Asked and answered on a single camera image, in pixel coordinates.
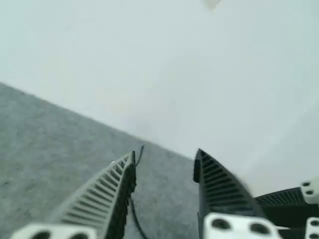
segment white wall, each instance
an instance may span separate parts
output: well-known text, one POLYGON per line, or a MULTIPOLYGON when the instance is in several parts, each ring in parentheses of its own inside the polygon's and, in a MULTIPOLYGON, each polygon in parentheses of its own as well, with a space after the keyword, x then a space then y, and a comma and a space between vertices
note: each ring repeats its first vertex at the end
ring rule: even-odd
POLYGON ((317 100, 318 13, 317 0, 3 0, 0 81, 241 173, 317 100))
POLYGON ((319 102, 259 160, 242 178, 254 195, 298 187, 319 176, 319 102))

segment white plastic mount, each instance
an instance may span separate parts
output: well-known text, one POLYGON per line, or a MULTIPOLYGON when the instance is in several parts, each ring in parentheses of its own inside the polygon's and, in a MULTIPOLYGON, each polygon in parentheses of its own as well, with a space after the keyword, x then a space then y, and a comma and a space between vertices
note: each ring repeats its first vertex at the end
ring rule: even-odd
POLYGON ((29 224, 14 232, 10 239, 96 239, 90 227, 67 224, 29 224))
POLYGON ((257 217, 210 213, 204 218, 203 239, 282 239, 276 226, 257 217))
POLYGON ((319 218, 308 218, 305 239, 319 238, 319 218))
POLYGON ((300 188, 306 203, 319 204, 319 177, 303 182, 300 188))

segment carpet floor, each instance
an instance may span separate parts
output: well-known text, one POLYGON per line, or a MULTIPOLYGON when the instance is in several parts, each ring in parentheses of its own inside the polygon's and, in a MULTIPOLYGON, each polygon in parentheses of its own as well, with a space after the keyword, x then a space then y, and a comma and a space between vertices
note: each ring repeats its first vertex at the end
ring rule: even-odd
MULTIPOLYGON (((138 154, 142 144, 132 197, 143 229, 150 239, 197 238, 192 160, 0 84, 0 238, 41 222, 95 172, 138 154)), ((130 213, 125 238, 141 238, 130 213)))

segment wire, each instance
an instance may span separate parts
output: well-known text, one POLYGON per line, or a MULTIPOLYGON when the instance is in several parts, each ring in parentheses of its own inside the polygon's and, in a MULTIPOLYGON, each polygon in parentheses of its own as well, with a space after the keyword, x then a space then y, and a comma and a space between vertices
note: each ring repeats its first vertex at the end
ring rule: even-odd
MULTIPOLYGON (((136 166, 136 167, 138 166, 138 164, 139 164, 140 161, 141 161, 141 158, 142 158, 142 155, 143 155, 143 151, 144 151, 144 145, 141 146, 139 158, 138 158, 138 160, 137 160, 136 163, 135 163, 135 166, 136 166)), ((138 231, 139 231, 139 233, 141 234, 141 236, 142 236, 143 239, 149 239, 149 238, 145 235, 145 233, 144 233, 144 231, 143 231, 143 229, 142 229, 142 227, 141 227, 141 224, 140 224, 140 222, 139 222, 139 220, 138 220, 138 217, 137 217, 137 215, 136 215, 136 211, 135 211, 134 202, 133 202, 132 197, 130 197, 129 200, 130 200, 131 209, 132 209, 132 214, 133 214, 133 221, 134 221, 134 223, 135 223, 136 228, 138 229, 138 231)))
POLYGON ((142 145, 142 146, 141 146, 140 155, 139 155, 138 160, 137 160, 136 163, 135 163, 135 167, 137 167, 138 164, 139 164, 140 161, 141 161, 141 158, 142 158, 142 155, 143 155, 143 151, 144 151, 144 146, 145 146, 145 145, 142 145))

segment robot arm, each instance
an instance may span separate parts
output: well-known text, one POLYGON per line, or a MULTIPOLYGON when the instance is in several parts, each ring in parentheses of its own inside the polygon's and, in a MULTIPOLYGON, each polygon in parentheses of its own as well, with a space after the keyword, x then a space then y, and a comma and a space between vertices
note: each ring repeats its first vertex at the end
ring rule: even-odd
POLYGON ((131 152, 97 173, 44 223, 29 224, 11 239, 121 239, 135 186, 131 152))

